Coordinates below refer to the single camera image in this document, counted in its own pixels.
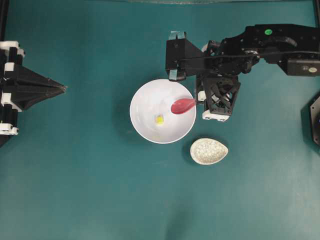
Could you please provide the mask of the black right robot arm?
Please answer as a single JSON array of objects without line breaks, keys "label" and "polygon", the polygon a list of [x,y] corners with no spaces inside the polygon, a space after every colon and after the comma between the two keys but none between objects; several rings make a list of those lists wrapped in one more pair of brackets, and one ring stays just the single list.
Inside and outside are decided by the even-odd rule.
[{"label": "black right robot arm", "polygon": [[221,42],[210,40],[201,51],[206,69],[196,76],[196,102],[202,118],[225,122],[240,90],[239,74],[248,74],[260,59],[288,76],[320,74],[320,30],[296,24],[257,24]]}]

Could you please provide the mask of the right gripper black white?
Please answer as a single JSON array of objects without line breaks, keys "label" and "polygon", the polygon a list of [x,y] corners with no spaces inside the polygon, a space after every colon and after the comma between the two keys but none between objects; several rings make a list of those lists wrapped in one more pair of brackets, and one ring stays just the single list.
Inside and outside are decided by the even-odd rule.
[{"label": "right gripper black white", "polygon": [[197,74],[195,104],[204,106],[202,118],[226,122],[233,113],[240,86],[236,75],[225,75],[218,66]]}]

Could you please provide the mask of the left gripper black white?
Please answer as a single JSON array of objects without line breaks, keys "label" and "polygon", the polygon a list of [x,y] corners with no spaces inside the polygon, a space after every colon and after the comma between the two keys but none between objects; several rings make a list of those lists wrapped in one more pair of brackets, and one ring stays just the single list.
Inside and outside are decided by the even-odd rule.
[{"label": "left gripper black white", "polygon": [[[24,66],[25,51],[17,41],[1,41],[0,50],[4,54],[3,76],[0,79],[0,134],[17,135],[18,113],[28,110],[42,101],[64,94],[66,86],[42,76]],[[19,86],[9,90],[9,81],[16,80]]]}]

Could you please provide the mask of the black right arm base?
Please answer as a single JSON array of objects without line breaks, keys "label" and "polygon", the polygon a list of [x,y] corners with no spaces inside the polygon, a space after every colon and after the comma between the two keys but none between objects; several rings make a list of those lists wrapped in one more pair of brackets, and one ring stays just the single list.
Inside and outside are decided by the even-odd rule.
[{"label": "black right arm base", "polygon": [[320,150],[320,92],[313,95],[300,111],[303,141]]}]

